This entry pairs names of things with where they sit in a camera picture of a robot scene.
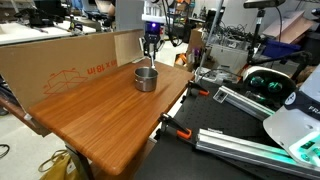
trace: stainless steel pot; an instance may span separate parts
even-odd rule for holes
[[[135,85],[140,91],[153,91],[157,87],[158,71],[151,67],[140,67],[135,70]]]

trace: floor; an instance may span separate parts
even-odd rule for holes
[[[157,54],[156,60],[173,66],[175,55],[186,52],[188,44],[174,48],[166,42]],[[174,116],[179,109],[178,103],[169,112]],[[0,159],[0,180],[35,180],[42,176],[38,172],[41,163],[51,157],[59,149],[64,149],[64,143],[56,135],[50,134],[43,138],[37,135],[13,115],[0,116],[0,144],[8,144],[10,152]]]

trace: yellow bag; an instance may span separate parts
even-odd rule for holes
[[[44,169],[44,165],[48,162],[52,162],[53,165]],[[77,171],[74,163],[67,150],[56,151],[50,159],[42,163],[39,168],[39,172],[46,172],[41,177],[41,180],[78,180],[80,179],[79,172]]]

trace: table leg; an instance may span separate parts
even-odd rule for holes
[[[75,148],[73,148],[70,144],[65,144],[67,147],[67,151],[70,154],[70,157],[79,172],[80,177],[83,180],[93,180],[94,177],[88,159],[80,152],[78,152]]]

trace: wooden table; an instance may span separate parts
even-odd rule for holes
[[[29,113],[50,131],[112,175],[120,174],[194,75],[162,63],[157,88],[141,92],[134,70],[149,60],[119,67],[65,93],[51,96]]]

